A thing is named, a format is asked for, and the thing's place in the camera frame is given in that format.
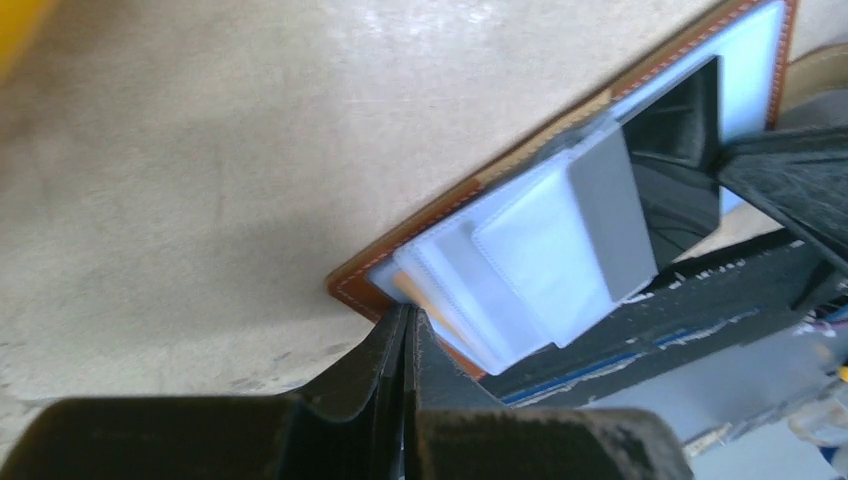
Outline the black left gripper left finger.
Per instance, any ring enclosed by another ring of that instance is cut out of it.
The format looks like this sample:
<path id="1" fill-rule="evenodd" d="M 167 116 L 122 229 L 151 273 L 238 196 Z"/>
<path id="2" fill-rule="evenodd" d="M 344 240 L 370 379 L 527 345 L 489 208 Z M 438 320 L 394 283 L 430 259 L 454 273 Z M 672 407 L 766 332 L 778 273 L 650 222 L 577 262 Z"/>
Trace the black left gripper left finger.
<path id="1" fill-rule="evenodd" d="M 408 309 L 308 383 L 268 396 L 60 400 L 5 479 L 396 479 Z"/>

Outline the brown leather card holder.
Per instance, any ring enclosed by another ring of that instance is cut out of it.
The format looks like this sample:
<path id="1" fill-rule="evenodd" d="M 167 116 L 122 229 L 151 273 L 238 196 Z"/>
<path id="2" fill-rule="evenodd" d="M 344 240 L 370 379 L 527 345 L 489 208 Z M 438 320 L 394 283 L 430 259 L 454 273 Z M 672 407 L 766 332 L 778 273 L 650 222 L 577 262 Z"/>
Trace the brown leather card holder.
<path id="1" fill-rule="evenodd" d="M 715 57 L 720 146 L 847 85 L 847 47 L 787 58 L 793 1 L 724 1 L 608 85 L 348 260 L 331 296 L 379 319 L 412 302 L 407 273 L 463 335 L 446 350 L 475 377 L 564 348 L 661 271 L 639 200 L 624 123 Z"/>

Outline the gold card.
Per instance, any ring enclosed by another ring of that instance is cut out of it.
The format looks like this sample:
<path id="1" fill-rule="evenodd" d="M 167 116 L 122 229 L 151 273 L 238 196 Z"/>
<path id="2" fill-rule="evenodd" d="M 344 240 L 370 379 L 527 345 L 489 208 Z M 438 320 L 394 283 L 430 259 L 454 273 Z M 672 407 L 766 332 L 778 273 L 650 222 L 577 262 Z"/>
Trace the gold card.
<path id="1" fill-rule="evenodd" d="M 442 312 L 433 304 L 423 290 L 415 283 L 415 281 L 404 271 L 399 271 L 392 277 L 392 284 L 405 294 L 413 303 L 423 308 L 431 323 L 433 329 L 446 341 L 461 345 L 465 343 L 465 339 L 453 325 L 451 325 Z"/>

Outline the black card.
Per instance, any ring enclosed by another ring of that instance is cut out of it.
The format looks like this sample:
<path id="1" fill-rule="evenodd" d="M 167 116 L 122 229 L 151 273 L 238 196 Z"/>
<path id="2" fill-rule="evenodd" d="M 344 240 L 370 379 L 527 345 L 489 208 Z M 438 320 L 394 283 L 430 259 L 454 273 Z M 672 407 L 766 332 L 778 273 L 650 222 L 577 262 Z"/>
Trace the black card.
<path id="1" fill-rule="evenodd" d="M 720 73 L 720 60 L 709 59 L 623 125 L 660 270 L 719 226 L 711 164 L 720 146 Z"/>

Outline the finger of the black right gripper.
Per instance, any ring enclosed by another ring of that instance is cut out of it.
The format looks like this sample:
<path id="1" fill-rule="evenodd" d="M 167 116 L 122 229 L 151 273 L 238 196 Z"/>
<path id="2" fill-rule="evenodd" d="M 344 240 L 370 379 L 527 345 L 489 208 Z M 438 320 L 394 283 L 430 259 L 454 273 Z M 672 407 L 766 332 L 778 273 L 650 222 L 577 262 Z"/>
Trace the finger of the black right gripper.
<path id="1" fill-rule="evenodd" d="M 847 273 L 847 127 L 740 138 L 715 164 L 719 183 Z"/>

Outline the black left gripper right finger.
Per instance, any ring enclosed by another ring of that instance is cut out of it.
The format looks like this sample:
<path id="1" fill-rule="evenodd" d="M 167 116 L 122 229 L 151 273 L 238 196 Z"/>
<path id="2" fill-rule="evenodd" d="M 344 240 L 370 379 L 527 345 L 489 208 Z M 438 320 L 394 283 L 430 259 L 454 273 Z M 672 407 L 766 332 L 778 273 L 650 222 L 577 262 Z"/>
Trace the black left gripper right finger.
<path id="1" fill-rule="evenodd" d="M 692 478 L 655 413 L 508 407 L 446 353 L 421 308 L 405 308 L 404 322 L 407 478 Z"/>

